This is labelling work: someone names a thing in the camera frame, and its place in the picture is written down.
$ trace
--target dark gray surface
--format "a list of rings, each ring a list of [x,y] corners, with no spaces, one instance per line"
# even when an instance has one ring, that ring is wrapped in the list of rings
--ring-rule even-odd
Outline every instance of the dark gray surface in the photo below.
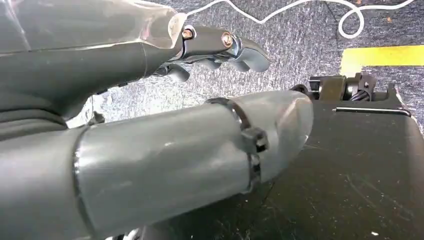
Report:
[[[188,12],[211,1],[153,2]],[[262,19],[294,1],[233,2],[242,10]],[[401,2],[403,1],[363,0],[362,5]],[[242,73],[234,71],[228,65],[211,71],[201,65],[194,65],[188,68],[191,78],[186,83],[166,77],[144,79],[96,96],[94,108],[104,113],[106,120],[110,122],[190,107],[201,104],[210,97],[288,89],[294,84],[304,83],[310,76],[337,75],[343,49],[423,44],[424,25],[420,13],[423,10],[424,1],[416,0],[395,11],[363,11],[365,28],[362,34],[355,39],[344,39],[337,35],[337,21],[349,8],[336,3],[308,2],[275,16],[264,25],[241,16],[225,3],[219,3],[191,16],[187,23],[224,28],[256,41],[269,53],[272,63],[268,71]],[[344,29],[347,33],[353,33],[357,25],[357,17],[351,16],[345,21]],[[377,78],[379,89],[385,89],[387,83],[398,84],[404,102],[418,118],[422,131],[424,112],[421,109],[424,103],[421,96],[421,77],[424,76],[424,67],[366,67],[363,70]]]

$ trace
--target yellow tape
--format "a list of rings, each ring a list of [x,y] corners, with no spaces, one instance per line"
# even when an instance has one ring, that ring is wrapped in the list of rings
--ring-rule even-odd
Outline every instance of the yellow tape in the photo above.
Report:
[[[424,45],[347,48],[340,73],[352,77],[364,66],[424,66]]]

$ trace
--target black wire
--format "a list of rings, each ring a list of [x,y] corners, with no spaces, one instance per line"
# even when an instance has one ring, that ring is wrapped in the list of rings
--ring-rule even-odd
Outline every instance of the black wire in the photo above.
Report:
[[[349,100],[350,101],[361,101],[365,98],[369,99],[368,93],[364,90],[360,90],[357,93],[355,93]]]

